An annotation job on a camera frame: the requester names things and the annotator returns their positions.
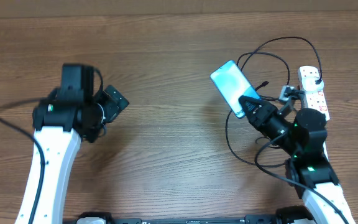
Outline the black Samsung Galaxy smartphone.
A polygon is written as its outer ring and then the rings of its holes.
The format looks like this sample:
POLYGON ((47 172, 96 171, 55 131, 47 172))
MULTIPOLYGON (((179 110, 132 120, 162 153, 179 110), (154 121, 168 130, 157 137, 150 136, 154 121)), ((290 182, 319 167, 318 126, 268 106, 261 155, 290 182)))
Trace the black Samsung Galaxy smartphone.
POLYGON ((239 103, 241 96, 261 99, 233 60, 229 60, 220 66, 210 75, 210 78, 230 106, 232 112, 239 119, 246 116, 239 103))

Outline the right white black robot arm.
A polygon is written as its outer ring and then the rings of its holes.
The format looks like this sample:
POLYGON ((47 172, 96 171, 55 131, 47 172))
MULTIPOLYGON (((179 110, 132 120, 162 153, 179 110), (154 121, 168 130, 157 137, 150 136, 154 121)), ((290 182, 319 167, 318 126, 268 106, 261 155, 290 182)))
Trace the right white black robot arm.
POLYGON ((269 101, 241 96, 239 103, 249 123, 270 141, 283 149, 290 158, 285 162, 286 174, 275 174, 261 164, 264 173, 293 186, 302 207, 277 210, 278 223, 353 223, 350 208, 344 198, 339 179, 324 153, 327 138, 326 117, 311 108, 301 108, 293 122, 286 117, 293 111, 294 98, 278 109, 269 101))

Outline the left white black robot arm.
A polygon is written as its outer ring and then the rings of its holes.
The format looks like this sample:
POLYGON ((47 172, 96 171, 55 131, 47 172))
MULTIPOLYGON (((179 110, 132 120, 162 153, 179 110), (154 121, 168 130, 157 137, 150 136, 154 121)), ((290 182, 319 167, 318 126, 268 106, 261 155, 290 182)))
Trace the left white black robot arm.
POLYGON ((60 86, 32 113, 32 163, 16 223, 62 223, 75 157, 83 141, 94 143, 129 105, 113 86, 94 89, 99 69, 65 63, 60 86))

